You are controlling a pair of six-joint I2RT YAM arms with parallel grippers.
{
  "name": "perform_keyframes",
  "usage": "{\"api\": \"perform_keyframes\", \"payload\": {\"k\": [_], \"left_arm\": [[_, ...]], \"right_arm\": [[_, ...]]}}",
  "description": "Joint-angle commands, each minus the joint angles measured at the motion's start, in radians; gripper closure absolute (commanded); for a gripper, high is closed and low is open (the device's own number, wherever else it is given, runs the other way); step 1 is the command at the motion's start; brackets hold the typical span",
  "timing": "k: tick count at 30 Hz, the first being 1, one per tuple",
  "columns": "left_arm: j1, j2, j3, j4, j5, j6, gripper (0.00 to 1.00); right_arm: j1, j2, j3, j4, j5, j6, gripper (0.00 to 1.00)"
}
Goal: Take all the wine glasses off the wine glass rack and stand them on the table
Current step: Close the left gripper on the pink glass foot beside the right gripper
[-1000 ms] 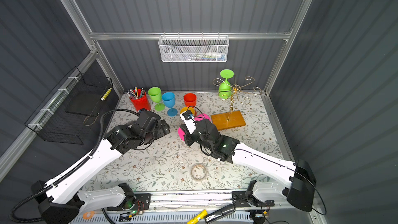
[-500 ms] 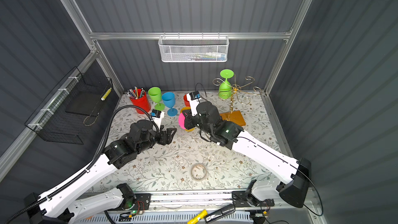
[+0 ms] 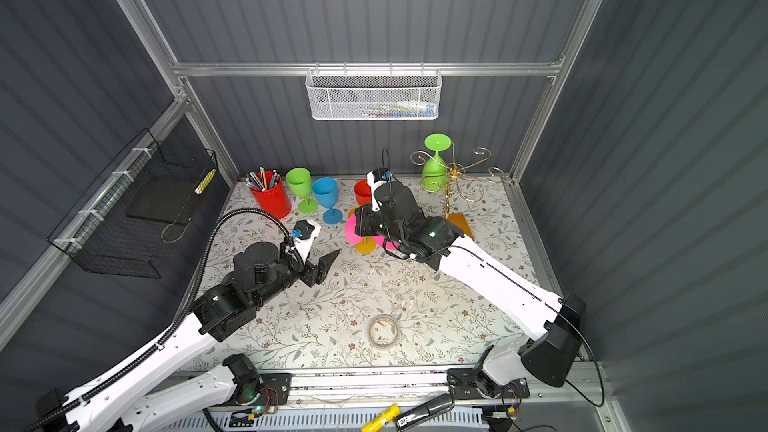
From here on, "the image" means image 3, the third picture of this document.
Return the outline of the yellow wine glass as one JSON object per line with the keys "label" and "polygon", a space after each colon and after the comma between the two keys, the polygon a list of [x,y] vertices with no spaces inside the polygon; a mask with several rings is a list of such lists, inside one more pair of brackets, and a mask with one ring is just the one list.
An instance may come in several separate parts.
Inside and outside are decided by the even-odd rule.
{"label": "yellow wine glass", "polygon": [[357,209],[354,208],[348,213],[347,223],[345,226],[345,237],[349,244],[353,245],[355,250],[361,254],[366,255],[372,253],[376,248],[376,243],[371,237],[362,237],[356,232]]}

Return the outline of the pink wine glass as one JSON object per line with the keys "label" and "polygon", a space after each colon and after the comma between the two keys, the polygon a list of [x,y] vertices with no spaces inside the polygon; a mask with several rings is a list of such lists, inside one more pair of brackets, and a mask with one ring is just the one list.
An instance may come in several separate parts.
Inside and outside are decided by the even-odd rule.
{"label": "pink wine glass", "polygon": [[374,250],[375,246],[385,248],[387,251],[396,251],[396,245],[392,242],[384,243],[384,238],[381,236],[362,237],[356,233],[357,219],[355,216],[356,209],[353,209],[348,213],[347,223],[345,226],[345,237],[348,243],[352,244],[360,254],[368,254]]}

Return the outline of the red wine glass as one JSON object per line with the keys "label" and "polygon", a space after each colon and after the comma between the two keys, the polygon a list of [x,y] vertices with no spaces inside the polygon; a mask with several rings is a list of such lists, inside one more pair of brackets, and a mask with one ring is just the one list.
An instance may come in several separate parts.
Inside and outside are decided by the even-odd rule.
{"label": "red wine glass", "polygon": [[358,181],[353,188],[356,202],[359,206],[372,203],[371,187],[366,180]]}

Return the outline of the green wine glass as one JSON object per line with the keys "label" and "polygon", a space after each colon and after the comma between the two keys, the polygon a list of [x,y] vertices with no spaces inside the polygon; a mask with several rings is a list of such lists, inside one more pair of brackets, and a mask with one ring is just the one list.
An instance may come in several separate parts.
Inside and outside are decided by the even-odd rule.
{"label": "green wine glass", "polygon": [[422,187],[428,192],[437,192],[447,184],[447,167],[440,153],[452,145],[451,139],[442,133],[433,133],[424,140],[427,158],[422,169]]}
{"label": "green wine glass", "polygon": [[308,169],[296,167],[285,175],[290,190],[299,199],[298,209],[301,214],[312,214],[317,211],[318,203],[312,198],[312,178]]}

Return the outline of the gold rack with orange base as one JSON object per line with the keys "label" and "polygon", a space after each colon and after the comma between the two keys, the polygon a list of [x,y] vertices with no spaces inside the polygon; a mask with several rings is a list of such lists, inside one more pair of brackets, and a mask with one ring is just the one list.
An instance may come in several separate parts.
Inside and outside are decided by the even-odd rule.
{"label": "gold rack with orange base", "polygon": [[[432,195],[442,195],[443,218],[450,222],[452,225],[458,227],[470,239],[473,239],[474,235],[471,232],[469,222],[463,213],[452,211],[451,200],[454,195],[458,195],[468,203],[482,202],[484,200],[484,192],[478,185],[473,185],[471,189],[464,190],[462,188],[461,181],[474,181],[477,183],[486,183],[492,185],[502,185],[511,181],[509,173],[496,166],[491,166],[488,168],[488,178],[472,176],[469,173],[471,169],[480,165],[484,165],[493,156],[489,149],[482,146],[474,147],[472,149],[472,153],[478,156],[479,159],[469,165],[460,164],[456,160],[455,146],[452,141],[451,147],[445,152],[440,153],[441,157],[445,160],[447,167],[448,181],[446,186],[437,192],[428,192],[422,187],[422,171],[420,180],[420,188],[424,192]],[[423,169],[423,164],[425,163],[427,154],[428,152],[426,147],[425,150],[414,151],[410,156],[410,161],[412,164],[420,166]]]}

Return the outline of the blue wine glass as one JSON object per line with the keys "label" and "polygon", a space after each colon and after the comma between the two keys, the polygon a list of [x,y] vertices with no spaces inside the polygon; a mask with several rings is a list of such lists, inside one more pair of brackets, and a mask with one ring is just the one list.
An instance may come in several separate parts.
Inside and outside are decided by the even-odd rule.
{"label": "blue wine glass", "polygon": [[343,214],[336,208],[339,195],[337,181],[331,177],[319,178],[313,183],[312,192],[317,202],[325,208],[323,221],[328,225],[339,224]]}

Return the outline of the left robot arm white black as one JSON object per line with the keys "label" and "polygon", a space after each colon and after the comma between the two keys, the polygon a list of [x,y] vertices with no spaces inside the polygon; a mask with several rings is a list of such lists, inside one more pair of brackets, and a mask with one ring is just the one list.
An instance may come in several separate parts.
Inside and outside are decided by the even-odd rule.
{"label": "left robot arm white black", "polygon": [[234,354],[184,383],[155,388],[185,362],[255,320],[275,296],[301,281],[320,285],[336,252],[312,261],[321,226],[303,219],[288,228],[272,214],[252,207],[225,214],[220,223],[244,214],[264,217],[282,233],[280,244],[256,242],[234,258],[235,269],[219,284],[199,290],[207,265],[200,261],[189,294],[170,325],[119,364],[65,394],[51,391],[37,402],[31,431],[155,431],[193,412],[234,404],[265,410],[279,402],[244,354]]}

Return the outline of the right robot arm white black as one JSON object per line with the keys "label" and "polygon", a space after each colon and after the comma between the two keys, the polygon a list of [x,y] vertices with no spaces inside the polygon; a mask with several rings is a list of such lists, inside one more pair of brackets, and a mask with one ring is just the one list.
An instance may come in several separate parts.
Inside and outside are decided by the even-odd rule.
{"label": "right robot arm white black", "polygon": [[381,239],[388,255],[425,264],[473,289],[509,316],[522,336],[488,347],[475,366],[474,383],[495,398],[512,381],[533,377],[561,387],[580,349],[588,349],[581,329],[585,302],[562,297],[521,277],[492,257],[460,227],[428,216],[409,187],[386,168],[366,176],[370,203],[355,213],[355,232]]}

